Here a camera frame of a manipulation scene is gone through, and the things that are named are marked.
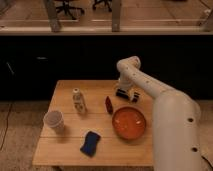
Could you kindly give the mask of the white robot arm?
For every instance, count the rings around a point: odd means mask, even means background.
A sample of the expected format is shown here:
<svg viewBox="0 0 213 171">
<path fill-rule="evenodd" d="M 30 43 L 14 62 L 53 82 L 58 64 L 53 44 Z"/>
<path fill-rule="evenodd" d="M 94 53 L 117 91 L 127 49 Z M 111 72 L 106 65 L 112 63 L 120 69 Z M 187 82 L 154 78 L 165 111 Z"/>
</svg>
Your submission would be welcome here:
<svg viewBox="0 0 213 171">
<path fill-rule="evenodd" d="M 154 99 L 154 171 L 203 171 L 199 105 L 186 93 L 142 72 L 137 56 L 121 59 L 116 66 L 120 73 L 119 89 L 129 91 L 136 85 Z"/>
</svg>

